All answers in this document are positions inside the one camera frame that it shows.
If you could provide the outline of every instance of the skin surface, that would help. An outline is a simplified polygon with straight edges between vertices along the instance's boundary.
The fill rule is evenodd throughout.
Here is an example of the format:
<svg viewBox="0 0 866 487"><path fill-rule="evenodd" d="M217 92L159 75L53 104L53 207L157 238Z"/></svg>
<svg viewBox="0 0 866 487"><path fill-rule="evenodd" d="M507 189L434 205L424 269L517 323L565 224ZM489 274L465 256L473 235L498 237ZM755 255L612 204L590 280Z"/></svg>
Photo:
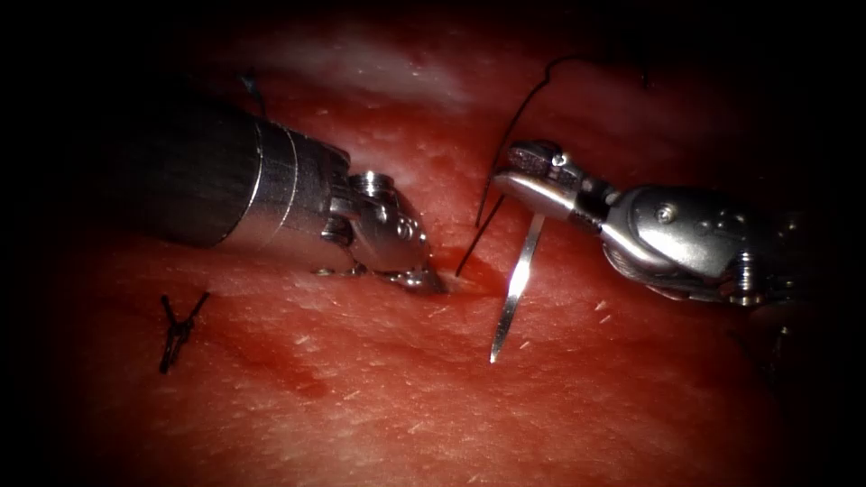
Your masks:
<svg viewBox="0 0 866 487"><path fill-rule="evenodd" d="M97 224L58 223L63 245L42 230L27 252L39 277L21 294L31 307L51 297L41 305L50 332L38 352L15 347L16 359L45 359L14 385L21 409L39 418L30 436L54 459L51 478L769 484L818 463L792 446L800 435L730 338L755 336L745 311L629 282L595 237L567 224L546 223L511 333L497 364L487 362L528 211L507 201L464 275L449 276L474 235L502 131L556 56L614 54L607 65L556 68L512 138L555 140L619 188L718 188L770 210L805 201L807 175L779 168L811 156L810 118L790 113L788 93L771 93L775 67L733 42L701 57L706 46L667 43L670 30L648 23L638 44L658 57L644 89L623 40L630 24L600 18L610 20L577 10L341 11L161 31L170 52L143 50L160 69L255 112L235 77L253 66L270 118L348 151L351 171L394 177L454 292L412 296ZM802 142L783 143L792 138ZM179 361L158 374L160 296L183 318L205 290Z"/></svg>

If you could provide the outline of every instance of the surgical needle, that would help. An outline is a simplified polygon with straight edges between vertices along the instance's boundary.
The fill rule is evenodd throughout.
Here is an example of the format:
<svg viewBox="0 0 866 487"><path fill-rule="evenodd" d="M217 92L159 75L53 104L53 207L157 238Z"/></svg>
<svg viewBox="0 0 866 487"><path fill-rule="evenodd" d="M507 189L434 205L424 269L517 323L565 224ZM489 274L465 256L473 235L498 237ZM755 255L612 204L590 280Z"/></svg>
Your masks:
<svg viewBox="0 0 866 487"><path fill-rule="evenodd" d="M526 234L526 240L523 241L521 257L518 259L517 265L514 266L514 271L511 272L511 280L508 283L508 297L505 299L502 315L499 318L499 325L496 327L496 334L493 336L490 363L496 362L496 355L502 349L502 342L505 341L505 336L508 335L511 320L514 319L514 312L521 301L523 290L526 289L526 283L530 280L532 255L535 253L535 247L539 243L539 236L541 235L541 227L543 225L544 215L536 213L532 217L532 223L530 224L530 230Z"/></svg>

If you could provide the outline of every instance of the screw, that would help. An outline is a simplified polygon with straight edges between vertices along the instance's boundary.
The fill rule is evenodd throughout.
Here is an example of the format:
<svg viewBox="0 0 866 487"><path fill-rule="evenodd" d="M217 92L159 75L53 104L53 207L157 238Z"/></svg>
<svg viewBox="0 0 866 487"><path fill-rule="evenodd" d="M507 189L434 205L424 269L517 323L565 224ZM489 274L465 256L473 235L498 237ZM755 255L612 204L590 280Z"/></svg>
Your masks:
<svg viewBox="0 0 866 487"><path fill-rule="evenodd" d="M672 205L662 205L656 210L656 219L662 225L673 223L677 219L677 210Z"/></svg>

